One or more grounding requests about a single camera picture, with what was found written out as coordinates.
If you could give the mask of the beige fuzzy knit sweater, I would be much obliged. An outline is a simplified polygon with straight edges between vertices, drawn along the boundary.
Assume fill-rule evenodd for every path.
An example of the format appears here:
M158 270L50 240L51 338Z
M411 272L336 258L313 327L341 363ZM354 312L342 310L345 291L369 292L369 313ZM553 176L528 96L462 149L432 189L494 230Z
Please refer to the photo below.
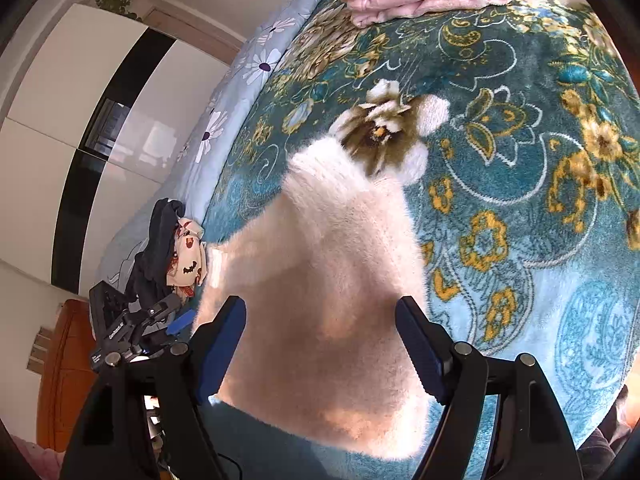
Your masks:
M428 397L395 326L426 300L400 183L370 179L326 136L288 161L279 194L207 247L198 324L231 296L246 326L219 399L266 424L382 460L422 448Z

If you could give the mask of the cream bat print garment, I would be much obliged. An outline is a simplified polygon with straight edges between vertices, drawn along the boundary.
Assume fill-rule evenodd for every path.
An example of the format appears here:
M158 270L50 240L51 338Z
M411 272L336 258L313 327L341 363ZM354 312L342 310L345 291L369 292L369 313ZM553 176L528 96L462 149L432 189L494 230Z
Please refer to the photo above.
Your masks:
M194 220L180 218L174 234L174 252L166 275L166 284L186 302L206 279L206 243L204 229Z

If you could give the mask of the black garment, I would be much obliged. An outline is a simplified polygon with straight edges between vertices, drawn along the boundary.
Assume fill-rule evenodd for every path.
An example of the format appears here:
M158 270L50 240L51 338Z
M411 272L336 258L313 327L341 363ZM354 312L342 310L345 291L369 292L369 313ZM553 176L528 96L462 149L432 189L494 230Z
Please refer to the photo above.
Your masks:
M125 288L127 301L137 301L143 310L149 310L171 293L166 275L174 254L178 220L185 210L183 203L168 198L158 200L154 205L148 244L134 257Z

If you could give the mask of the dark grey trousers leg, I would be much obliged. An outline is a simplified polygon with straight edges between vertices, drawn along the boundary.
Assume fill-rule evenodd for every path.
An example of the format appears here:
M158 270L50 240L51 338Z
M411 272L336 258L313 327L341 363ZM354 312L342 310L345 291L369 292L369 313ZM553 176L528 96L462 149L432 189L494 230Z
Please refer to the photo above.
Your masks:
M627 400L628 388L623 386L605 418L577 449L584 480L599 479L629 439L631 426L626 422Z

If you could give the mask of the orange wooden headboard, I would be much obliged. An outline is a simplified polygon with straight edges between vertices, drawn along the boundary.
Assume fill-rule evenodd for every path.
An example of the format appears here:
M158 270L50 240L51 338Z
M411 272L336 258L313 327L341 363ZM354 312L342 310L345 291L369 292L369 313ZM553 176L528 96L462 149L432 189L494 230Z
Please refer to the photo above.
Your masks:
M85 400L96 381L90 353L96 346L85 301L66 300L43 364L38 394L36 439L42 448L63 452L70 443Z

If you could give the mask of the light blue daisy duvet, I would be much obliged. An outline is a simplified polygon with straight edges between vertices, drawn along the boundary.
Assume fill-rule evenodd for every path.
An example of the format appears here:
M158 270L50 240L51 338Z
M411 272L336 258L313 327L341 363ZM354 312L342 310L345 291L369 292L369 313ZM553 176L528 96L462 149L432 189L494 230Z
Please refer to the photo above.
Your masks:
M319 2L286 0L244 42L200 120L179 145L177 161L165 182L106 246L94 284L106 281L118 290L125 289L134 256L148 242L153 207L161 198L180 200L189 218L204 220L222 167L248 113Z

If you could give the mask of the white black wardrobe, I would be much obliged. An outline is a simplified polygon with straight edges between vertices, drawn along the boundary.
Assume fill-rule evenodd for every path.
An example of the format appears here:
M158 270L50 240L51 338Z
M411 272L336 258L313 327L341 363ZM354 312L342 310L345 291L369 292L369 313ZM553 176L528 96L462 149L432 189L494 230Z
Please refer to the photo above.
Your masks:
M227 70L148 25L75 4L1 122L1 257L83 295L157 192Z

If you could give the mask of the teal floral bed blanket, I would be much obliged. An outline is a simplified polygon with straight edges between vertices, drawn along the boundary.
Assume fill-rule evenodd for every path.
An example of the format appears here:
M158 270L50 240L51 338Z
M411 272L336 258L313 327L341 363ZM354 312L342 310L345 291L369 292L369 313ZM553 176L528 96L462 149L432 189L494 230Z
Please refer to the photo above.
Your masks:
M587 0L510 0L357 27L291 2L235 61L247 96L207 205L220 242L329 130L401 178L431 316L538 359L574 442L639 350L639 96Z

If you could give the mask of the green plant on wardrobe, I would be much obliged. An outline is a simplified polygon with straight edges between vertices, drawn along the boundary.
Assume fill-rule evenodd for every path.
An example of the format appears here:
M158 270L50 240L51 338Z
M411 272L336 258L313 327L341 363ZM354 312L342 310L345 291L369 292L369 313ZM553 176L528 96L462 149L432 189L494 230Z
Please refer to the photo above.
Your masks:
M132 0L94 0L94 3L101 10L118 14L137 22L142 21L142 18L130 9Z

